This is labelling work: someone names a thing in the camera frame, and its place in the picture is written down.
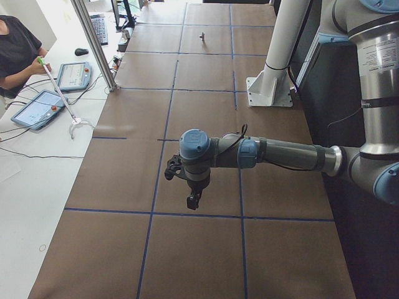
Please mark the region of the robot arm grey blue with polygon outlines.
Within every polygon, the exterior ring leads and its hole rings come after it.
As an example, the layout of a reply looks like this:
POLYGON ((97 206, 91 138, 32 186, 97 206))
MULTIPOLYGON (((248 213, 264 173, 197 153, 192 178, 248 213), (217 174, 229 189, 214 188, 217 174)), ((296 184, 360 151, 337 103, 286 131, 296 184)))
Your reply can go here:
POLYGON ((202 130, 188 130, 165 177, 188 183, 190 209, 197 209, 212 168, 244 169, 258 163, 340 176, 383 202, 398 204, 398 2, 324 1, 319 42, 346 41, 357 47, 365 143, 326 148, 245 132, 211 138, 202 130))

